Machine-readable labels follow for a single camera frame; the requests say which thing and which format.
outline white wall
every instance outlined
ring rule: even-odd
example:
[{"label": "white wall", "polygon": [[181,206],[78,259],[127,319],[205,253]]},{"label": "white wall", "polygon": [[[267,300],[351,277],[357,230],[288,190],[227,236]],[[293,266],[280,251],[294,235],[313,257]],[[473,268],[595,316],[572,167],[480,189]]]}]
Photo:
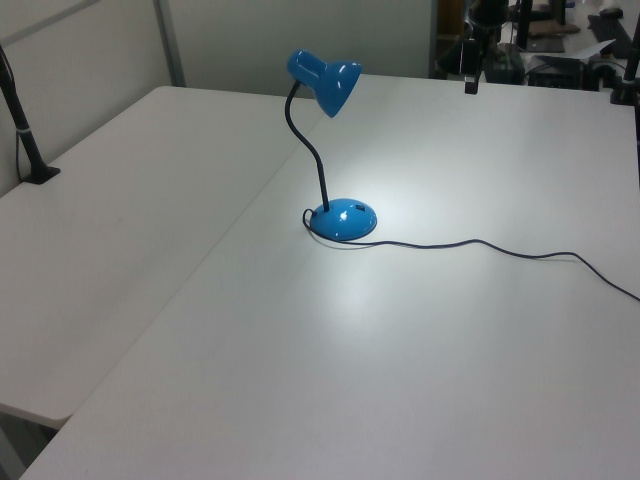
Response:
[{"label": "white wall", "polygon": [[437,0],[167,1],[189,87],[286,95],[299,48],[364,73],[429,74]]},{"label": "white wall", "polygon": [[[4,50],[46,163],[170,84],[152,0],[100,0]],[[0,97],[0,196],[17,184],[14,152],[14,124]],[[21,157],[28,172],[22,149]]]}]

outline black stand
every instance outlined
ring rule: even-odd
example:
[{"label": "black stand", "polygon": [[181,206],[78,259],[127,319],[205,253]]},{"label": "black stand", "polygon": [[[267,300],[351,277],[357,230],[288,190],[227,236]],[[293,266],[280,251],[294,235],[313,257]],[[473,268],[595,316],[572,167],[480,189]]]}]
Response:
[{"label": "black stand", "polygon": [[47,166],[40,156],[36,140],[33,138],[33,133],[31,133],[31,127],[29,127],[29,122],[27,122],[27,117],[18,99],[13,74],[11,73],[9,62],[2,47],[0,47],[0,60],[0,88],[2,88],[4,99],[7,102],[9,111],[13,117],[13,122],[16,125],[16,132],[20,136],[29,161],[31,162],[31,175],[23,178],[22,181],[42,185],[60,173],[60,169]]},{"label": "black stand", "polygon": [[614,105],[638,107],[638,87],[640,86],[636,81],[638,63],[640,63],[640,16],[631,42],[631,55],[624,71],[624,77],[616,79],[615,88],[611,92],[611,103]]},{"label": "black stand", "polygon": [[300,140],[304,144],[304,146],[309,149],[309,151],[313,155],[313,158],[316,159],[316,165],[318,167],[318,177],[320,179],[320,193],[322,194],[322,207],[325,212],[328,212],[329,197],[327,195],[327,184],[324,180],[324,167],[322,166],[322,160],[320,160],[320,154],[313,147],[313,145],[311,145],[309,140],[304,138],[304,136],[300,133],[300,131],[296,128],[296,126],[293,124],[293,121],[291,120],[291,102],[293,101],[293,97],[296,96],[298,88],[300,88],[300,80],[296,80],[296,82],[293,84],[293,87],[291,88],[291,91],[289,92],[287,101],[284,104],[284,118],[287,120],[287,125],[289,125],[289,128],[291,129],[293,134],[298,137],[298,140]]}]

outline lamp base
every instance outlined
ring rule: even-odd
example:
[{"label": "lamp base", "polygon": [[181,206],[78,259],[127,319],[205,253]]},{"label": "lamp base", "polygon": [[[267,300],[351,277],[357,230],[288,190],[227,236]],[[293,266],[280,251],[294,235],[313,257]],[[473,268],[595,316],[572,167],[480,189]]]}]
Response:
[{"label": "lamp base", "polygon": [[57,174],[60,173],[60,169],[56,167],[46,166],[46,169],[43,169],[39,172],[38,175],[34,176],[33,173],[27,175],[22,179],[23,183],[33,183],[34,185],[42,185],[43,183],[48,182]]},{"label": "lamp base", "polygon": [[311,230],[328,240],[349,241],[362,238],[376,228],[378,219],[369,205],[350,198],[329,202],[329,211],[320,205],[311,214]]}]

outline lamp shade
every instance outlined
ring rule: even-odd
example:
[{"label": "lamp shade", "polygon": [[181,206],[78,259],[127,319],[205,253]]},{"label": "lamp shade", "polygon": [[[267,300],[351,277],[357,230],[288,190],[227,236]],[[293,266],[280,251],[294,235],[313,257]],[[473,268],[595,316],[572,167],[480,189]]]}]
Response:
[{"label": "lamp shade", "polygon": [[325,63],[306,50],[299,50],[289,58],[287,70],[313,90],[324,113],[335,117],[349,98],[362,66],[355,62]]}]

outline white desk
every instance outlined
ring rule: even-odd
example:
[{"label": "white desk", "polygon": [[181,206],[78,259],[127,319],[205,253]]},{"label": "white desk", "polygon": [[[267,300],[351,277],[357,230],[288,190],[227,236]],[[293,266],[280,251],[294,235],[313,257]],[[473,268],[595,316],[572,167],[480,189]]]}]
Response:
[{"label": "white desk", "polygon": [[0,199],[0,411],[76,411],[297,146],[282,111],[161,88]]},{"label": "white desk", "polygon": [[[310,139],[370,240],[572,249],[639,288],[605,94],[365,76]],[[327,248],[318,190],[299,147],[24,480],[635,478],[640,304],[573,261]]]}]

